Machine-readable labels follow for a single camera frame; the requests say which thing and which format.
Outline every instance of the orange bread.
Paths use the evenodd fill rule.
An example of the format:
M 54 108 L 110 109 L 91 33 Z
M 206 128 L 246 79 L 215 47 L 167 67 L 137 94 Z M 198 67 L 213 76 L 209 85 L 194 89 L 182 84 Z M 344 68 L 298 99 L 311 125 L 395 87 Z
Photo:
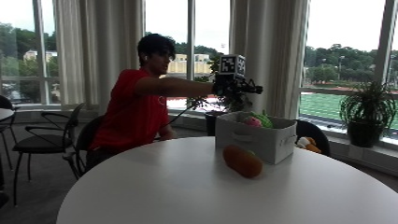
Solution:
M 222 157 L 226 165 L 246 178 L 253 178 L 259 175 L 262 161 L 253 153 L 241 147 L 234 145 L 226 146 L 222 151 Z

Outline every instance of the red shirt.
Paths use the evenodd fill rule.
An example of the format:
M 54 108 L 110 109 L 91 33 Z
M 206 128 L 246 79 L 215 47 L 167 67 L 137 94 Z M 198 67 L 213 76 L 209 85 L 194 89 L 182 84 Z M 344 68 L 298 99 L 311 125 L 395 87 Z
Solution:
M 147 76 L 143 70 L 127 69 L 121 72 L 89 149 L 101 147 L 119 153 L 153 142 L 169 120 L 165 97 L 134 93 L 137 81 Z

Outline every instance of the man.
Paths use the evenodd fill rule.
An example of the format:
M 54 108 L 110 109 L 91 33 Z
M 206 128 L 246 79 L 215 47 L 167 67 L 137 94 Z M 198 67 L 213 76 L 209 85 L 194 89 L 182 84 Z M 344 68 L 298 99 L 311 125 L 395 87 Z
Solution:
M 173 41 L 157 34 L 145 36 L 137 46 L 139 70 L 121 72 L 110 92 L 103 121 L 86 152 L 87 171 L 99 162 L 133 147 L 177 138 L 167 124 L 165 97 L 195 97 L 211 94 L 213 83 L 165 77 L 175 58 Z

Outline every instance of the sky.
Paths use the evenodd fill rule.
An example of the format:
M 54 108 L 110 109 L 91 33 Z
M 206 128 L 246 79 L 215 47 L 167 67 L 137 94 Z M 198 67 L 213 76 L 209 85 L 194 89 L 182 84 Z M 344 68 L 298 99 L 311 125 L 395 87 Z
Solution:
M 384 0 L 311 0 L 307 46 L 378 48 Z
M 52 35 L 54 30 L 52 0 L 41 2 L 44 30 Z M 32 31 L 34 27 L 32 0 L 0 0 L 0 22 Z
M 145 1 L 145 31 L 186 42 L 186 0 Z M 197 0 L 195 45 L 227 53 L 230 0 Z M 45 32 L 53 32 L 52 0 L 42 0 Z M 0 0 L 0 22 L 32 30 L 30 0 Z M 384 0 L 311 0 L 307 46 L 378 48 Z

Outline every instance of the plant pot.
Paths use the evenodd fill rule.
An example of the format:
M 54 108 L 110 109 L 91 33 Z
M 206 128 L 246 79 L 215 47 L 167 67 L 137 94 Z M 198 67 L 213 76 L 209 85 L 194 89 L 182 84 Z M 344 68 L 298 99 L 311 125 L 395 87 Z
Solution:
M 226 114 L 222 111 L 209 111 L 203 113 L 203 117 L 206 118 L 206 130 L 207 136 L 215 136 L 215 120 L 217 116 Z
M 372 147 L 380 140 L 383 127 L 374 122 L 351 121 L 347 127 L 350 143 L 358 147 Z

